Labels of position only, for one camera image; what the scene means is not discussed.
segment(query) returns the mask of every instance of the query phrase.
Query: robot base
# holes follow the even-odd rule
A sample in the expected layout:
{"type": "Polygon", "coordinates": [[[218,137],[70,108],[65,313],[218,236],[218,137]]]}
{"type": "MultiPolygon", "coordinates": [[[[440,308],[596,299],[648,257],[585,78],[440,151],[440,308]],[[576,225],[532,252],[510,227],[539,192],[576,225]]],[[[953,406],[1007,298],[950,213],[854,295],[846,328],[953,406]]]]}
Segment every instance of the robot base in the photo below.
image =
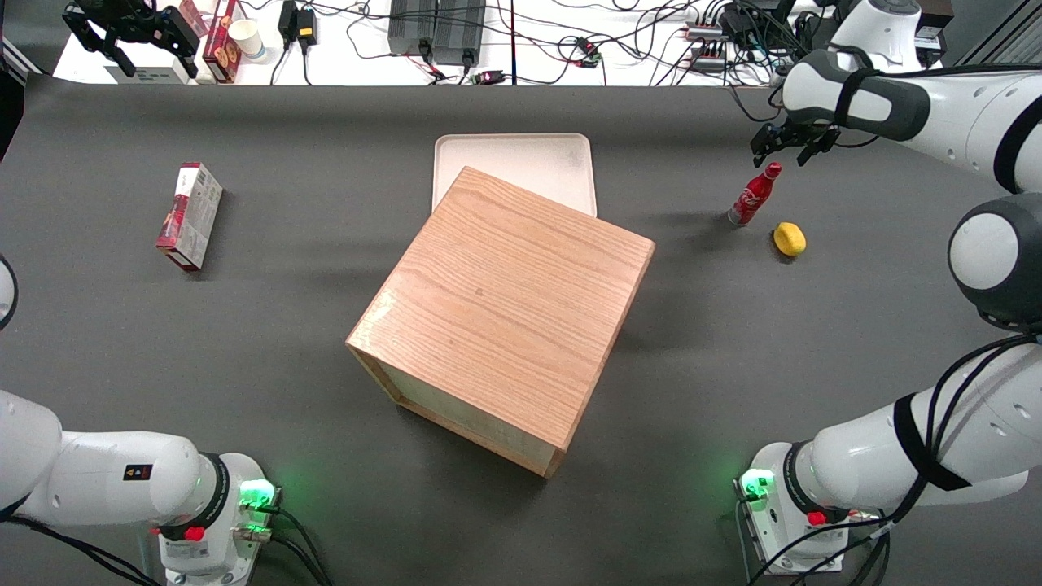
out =
{"type": "Polygon", "coordinates": [[[159,555],[168,586],[244,586],[253,573],[260,543],[235,539],[232,530],[267,528],[271,515],[240,505],[240,487],[246,481],[265,480],[260,466],[242,454],[222,454],[228,468],[228,498],[201,541],[169,541],[159,536],[159,555]]]}
{"type": "MultiPolygon", "coordinates": [[[[766,564],[785,546],[819,528],[811,527],[807,515],[796,508],[785,486],[783,465],[791,443],[772,443],[761,449],[752,465],[736,481],[740,498],[755,493],[759,499],[745,502],[746,524],[752,536],[760,561],[766,564]]],[[[802,541],[767,569],[770,575],[794,575],[807,571],[819,562],[839,552],[847,544],[846,529],[821,533],[802,541]]],[[[817,571],[840,571],[843,556],[817,571]]]]}

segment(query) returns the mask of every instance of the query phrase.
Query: white tray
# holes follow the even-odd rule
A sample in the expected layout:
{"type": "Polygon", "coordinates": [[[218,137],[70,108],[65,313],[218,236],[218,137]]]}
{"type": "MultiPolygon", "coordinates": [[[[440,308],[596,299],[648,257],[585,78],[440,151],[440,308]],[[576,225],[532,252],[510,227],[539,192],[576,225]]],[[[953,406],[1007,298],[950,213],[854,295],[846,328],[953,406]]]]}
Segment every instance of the white tray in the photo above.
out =
{"type": "Polygon", "coordinates": [[[435,143],[431,210],[464,167],[597,217],[593,157],[582,135],[446,135],[435,143]]]}

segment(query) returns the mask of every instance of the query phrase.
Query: paper cup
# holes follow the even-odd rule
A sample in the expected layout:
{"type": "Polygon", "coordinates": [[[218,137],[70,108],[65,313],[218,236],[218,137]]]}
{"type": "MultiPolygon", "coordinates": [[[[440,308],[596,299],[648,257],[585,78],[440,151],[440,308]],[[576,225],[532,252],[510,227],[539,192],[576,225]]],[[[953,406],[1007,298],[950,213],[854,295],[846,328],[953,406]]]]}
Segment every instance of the paper cup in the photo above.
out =
{"type": "Polygon", "coordinates": [[[256,59],[264,56],[264,43],[260,41],[257,23],[251,20],[235,21],[228,27],[228,36],[239,45],[239,50],[246,58],[256,59]]]}

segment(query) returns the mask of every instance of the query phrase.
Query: wooden cube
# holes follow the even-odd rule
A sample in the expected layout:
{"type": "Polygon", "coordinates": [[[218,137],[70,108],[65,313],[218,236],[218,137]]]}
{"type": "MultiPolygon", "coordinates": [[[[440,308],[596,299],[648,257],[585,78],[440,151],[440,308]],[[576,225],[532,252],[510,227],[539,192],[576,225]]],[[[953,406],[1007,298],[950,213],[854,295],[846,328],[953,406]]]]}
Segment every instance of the wooden cube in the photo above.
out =
{"type": "Polygon", "coordinates": [[[549,478],[653,250],[465,168],[347,345],[398,405],[549,478]]]}

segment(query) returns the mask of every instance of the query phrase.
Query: yellow lemon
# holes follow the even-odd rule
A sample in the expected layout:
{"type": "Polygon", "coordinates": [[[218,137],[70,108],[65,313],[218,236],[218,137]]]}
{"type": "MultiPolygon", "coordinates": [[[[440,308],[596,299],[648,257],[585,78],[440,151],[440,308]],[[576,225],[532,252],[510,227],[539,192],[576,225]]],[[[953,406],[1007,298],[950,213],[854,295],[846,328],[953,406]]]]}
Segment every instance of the yellow lemon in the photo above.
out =
{"type": "Polygon", "coordinates": [[[787,257],[798,257],[807,250],[807,237],[796,224],[782,222],[774,228],[774,245],[787,257]]]}

